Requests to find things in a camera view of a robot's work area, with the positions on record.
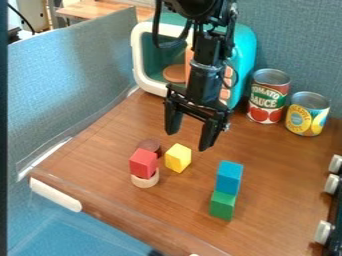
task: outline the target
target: blue block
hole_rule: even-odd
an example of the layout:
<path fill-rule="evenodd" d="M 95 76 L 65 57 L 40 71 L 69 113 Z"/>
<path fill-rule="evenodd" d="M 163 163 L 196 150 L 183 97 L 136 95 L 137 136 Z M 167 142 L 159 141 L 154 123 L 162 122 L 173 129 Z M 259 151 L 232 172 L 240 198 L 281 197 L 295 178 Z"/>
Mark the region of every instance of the blue block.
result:
<path fill-rule="evenodd" d="M 222 161 L 217 171 L 216 190 L 237 196 L 240 190 L 243 165 Z"/>

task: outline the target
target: can label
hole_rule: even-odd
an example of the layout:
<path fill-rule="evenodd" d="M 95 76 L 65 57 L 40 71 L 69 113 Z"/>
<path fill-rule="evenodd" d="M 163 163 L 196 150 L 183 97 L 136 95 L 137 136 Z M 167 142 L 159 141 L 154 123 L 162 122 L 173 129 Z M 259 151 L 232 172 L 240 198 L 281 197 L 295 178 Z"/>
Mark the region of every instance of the can label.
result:
<path fill-rule="evenodd" d="M 293 104 L 286 115 L 286 128 L 302 136 L 319 135 L 325 125 L 329 109 L 309 110 Z"/>
<path fill-rule="evenodd" d="M 263 124 L 279 122 L 282 117 L 286 95 L 269 86 L 252 84 L 251 98 L 247 116 L 253 121 Z"/>
<path fill-rule="evenodd" d="M 250 101 L 260 108 L 282 108 L 286 95 L 266 86 L 252 85 Z"/>
<path fill-rule="evenodd" d="M 273 124 L 281 119 L 283 108 L 259 108 L 253 102 L 249 101 L 247 116 L 262 124 Z"/>

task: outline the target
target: cube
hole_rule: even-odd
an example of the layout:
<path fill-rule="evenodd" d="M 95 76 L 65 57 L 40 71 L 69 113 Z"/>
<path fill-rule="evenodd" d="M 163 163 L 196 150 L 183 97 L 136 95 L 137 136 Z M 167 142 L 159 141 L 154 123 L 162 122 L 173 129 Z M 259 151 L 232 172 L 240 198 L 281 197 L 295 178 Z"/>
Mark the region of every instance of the cube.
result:
<path fill-rule="evenodd" d="M 138 148 L 129 159 L 129 166 L 131 174 L 142 179 L 150 179 L 158 167 L 157 154 Z"/>
<path fill-rule="evenodd" d="M 210 200 L 210 214 L 230 221 L 234 215 L 236 196 L 214 191 Z"/>
<path fill-rule="evenodd" d="M 237 195 L 240 190 L 243 165 L 222 161 L 216 176 L 216 189 L 219 192 Z"/>
<path fill-rule="evenodd" d="M 176 143 L 165 153 L 165 166 L 181 173 L 191 163 L 191 149 Z"/>

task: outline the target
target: tan ring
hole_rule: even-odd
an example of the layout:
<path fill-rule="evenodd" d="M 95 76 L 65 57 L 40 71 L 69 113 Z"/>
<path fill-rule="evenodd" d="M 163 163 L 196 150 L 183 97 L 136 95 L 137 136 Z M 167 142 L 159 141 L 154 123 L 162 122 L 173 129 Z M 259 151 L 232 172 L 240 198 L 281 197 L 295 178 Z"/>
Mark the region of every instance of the tan ring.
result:
<path fill-rule="evenodd" d="M 138 188 L 150 188 L 156 185 L 159 181 L 159 168 L 157 168 L 156 173 L 148 180 L 141 179 L 135 175 L 131 175 L 132 183 Z"/>

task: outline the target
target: red block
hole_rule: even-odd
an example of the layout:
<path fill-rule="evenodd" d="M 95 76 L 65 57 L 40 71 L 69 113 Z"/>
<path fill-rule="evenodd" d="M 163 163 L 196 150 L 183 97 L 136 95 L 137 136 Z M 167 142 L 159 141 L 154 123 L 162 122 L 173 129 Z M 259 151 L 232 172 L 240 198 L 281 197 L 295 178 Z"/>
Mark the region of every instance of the red block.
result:
<path fill-rule="evenodd" d="M 131 174 L 142 179 L 150 179 L 157 166 L 157 154 L 145 149 L 138 148 L 129 159 Z"/>

